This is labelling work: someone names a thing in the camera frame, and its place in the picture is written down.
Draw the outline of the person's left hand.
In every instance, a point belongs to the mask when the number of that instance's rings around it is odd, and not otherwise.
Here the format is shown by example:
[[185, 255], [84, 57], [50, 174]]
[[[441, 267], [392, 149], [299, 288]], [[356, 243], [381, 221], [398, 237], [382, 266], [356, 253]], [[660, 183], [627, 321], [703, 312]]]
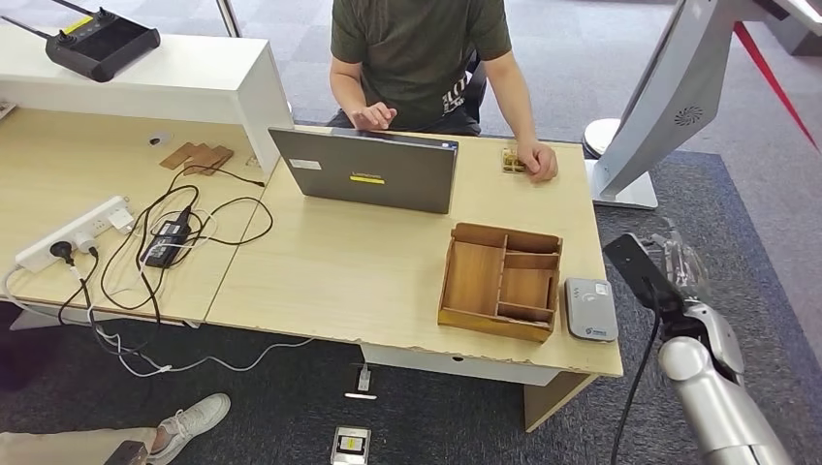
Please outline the person's left hand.
[[557, 176], [556, 155], [548, 145], [536, 139], [517, 140], [517, 144], [518, 159], [532, 182], [546, 182]]

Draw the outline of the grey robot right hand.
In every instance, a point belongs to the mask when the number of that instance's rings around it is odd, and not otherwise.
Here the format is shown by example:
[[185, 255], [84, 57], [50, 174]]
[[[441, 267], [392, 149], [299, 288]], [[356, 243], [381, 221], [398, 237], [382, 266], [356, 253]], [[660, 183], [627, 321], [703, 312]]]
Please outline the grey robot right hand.
[[651, 244], [662, 253], [663, 271], [684, 300], [707, 303], [711, 297], [708, 271], [697, 252], [685, 243], [675, 223], [664, 217], [668, 235], [654, 233]]

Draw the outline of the person's right hand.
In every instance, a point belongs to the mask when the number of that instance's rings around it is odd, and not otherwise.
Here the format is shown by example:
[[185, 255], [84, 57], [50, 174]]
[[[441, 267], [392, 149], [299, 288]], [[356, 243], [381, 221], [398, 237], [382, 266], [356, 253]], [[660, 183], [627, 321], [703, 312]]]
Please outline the person's right hand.
[[352, 125], [360, 131], [388, 130], [396, 116], [397, 110], [387, 107], [384, 103], [355, 109], [348, 113]]

